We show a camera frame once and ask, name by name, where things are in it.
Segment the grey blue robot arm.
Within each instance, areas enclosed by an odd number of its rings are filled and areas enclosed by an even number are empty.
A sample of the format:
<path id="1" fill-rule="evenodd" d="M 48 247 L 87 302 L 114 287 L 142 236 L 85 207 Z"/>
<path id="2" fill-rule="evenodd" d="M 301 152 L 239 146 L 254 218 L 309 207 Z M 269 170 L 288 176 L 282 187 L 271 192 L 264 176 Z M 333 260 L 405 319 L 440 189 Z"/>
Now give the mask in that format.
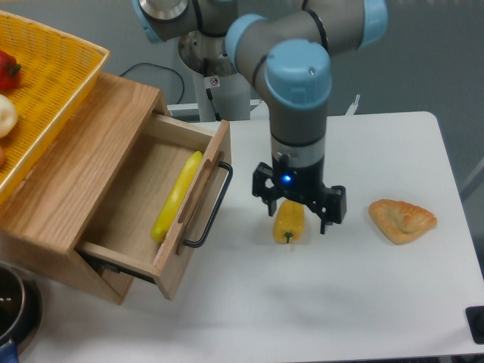
<path id="1" fill-rule="evenodd" d="M 271 163 L 253 173 L 252 192 L 273 213 L 280 198 L 307 206 L 322 226 L 346 214 L 346 190 L 323 182 L 330 59 L 381 39 L 384 1 L 301 1 L 271 21 L 239 14 L 236 1 L 136 1 L 154 41 L 196 32 L 223 39 L 223 53 L 267 104 Z"/>

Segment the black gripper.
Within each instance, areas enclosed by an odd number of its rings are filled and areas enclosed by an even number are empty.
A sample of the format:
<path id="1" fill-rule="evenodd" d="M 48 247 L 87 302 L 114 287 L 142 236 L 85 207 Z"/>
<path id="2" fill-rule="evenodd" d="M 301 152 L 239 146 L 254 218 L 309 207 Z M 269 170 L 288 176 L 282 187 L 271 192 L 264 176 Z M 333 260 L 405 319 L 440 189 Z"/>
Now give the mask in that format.
<path id="1" fill-rule="evenodd" d="M 261 162 L 253 172 L 252 195 L 261 198 L 269 216 L 275 214 L 281 197 L 305 204 L 321 220 L 320 234 L 327 226 L 340 225 L 347 211 L 346 188 L 324 185 L 324 157 L 304 167 L 288 166 L 288 160 L 273 157 L 272 168 Z"/>

